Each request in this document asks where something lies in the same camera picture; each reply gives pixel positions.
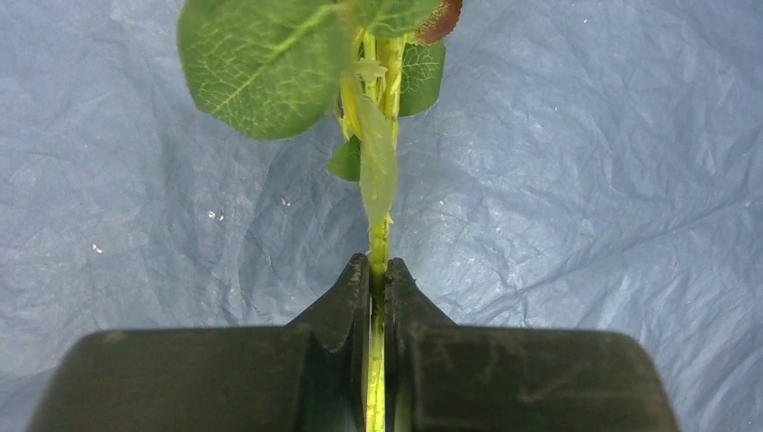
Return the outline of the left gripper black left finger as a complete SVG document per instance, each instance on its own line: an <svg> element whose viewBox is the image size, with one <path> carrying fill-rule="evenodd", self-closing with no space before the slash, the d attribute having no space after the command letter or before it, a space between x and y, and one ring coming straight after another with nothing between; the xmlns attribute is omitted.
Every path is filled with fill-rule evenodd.
<svg viewBox="0 0 763 432"><path fill-rule="evenodd" d="M55 372L32 431L362 431L369 264L282 326L101 331Z"/></svg>

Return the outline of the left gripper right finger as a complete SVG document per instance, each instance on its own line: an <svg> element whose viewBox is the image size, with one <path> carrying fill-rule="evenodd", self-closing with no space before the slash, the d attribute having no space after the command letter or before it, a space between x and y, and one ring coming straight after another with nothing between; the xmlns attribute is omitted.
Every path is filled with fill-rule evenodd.
<svg viewBox="0 0 763 432"><path fill-rule="evenodd" d="M390 431L676 431L651 357L597 330L459 325L404 261L385 277Z"/></svg>

